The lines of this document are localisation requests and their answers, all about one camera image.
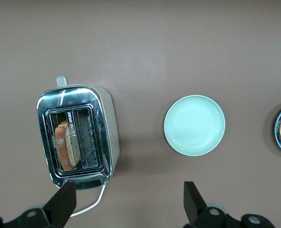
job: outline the bolt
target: bolt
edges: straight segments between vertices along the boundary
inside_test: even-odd
[[[30,217],[33,217],[36,215],[36,211],[31,211],[27,214],[27,217],[30,218]]]
[[[209,212],[210,212],[210,214],[215,215],[215,216],[218,216],[220,214],[220,212],[214,208],[210,209]]]
[[[253,223],[253,224],[260,224],[260,223],[261,223],[260,220],[259,220],[257,217],[255,217],[255,216],[250,216],[250,217],[248,218],[248,220],[249,220],[251,223]]]

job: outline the table surface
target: table surface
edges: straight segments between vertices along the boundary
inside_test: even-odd
[[[110,92],[121,153],[101,203],[66,227],[183,227],[184,181],[235,219],[281,228],[280,1],[0,1],[0,216],[10,221],[57,191],[39,132],[39,97],[65,75]],[[222,108],[210,153],[187,157],[163,133],[187,95]],[[77,208],[100,189],[77,193]]]

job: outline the silver toaster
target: silver toaster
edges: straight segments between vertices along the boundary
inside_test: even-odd
[[[75,182],[77,190],[103,186],[112,177],[120,152],[111,97],[102,88],[68,85],[64,76],[57,78],[57,84],[37,104],[51,179],[59,188],[67,181]],[[80,151],[80,161],[71,170],[63,169],[55,139],[55,129],[65,120]]]

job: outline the mint green plate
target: mint green plate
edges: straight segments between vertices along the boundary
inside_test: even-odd
[[[191,95],[176,101],[167,112],[164,132],[170,146],[188,156],[212,151],[222,140],[225,117],[212,99]]]

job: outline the bread slice in toaster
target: bread slice in toaster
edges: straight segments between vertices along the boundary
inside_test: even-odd
[[[80,161],[78,140],[71,133],[67,120],[61,122],[55,129],[57,154],[61,166],[66,171],[74,169]]]

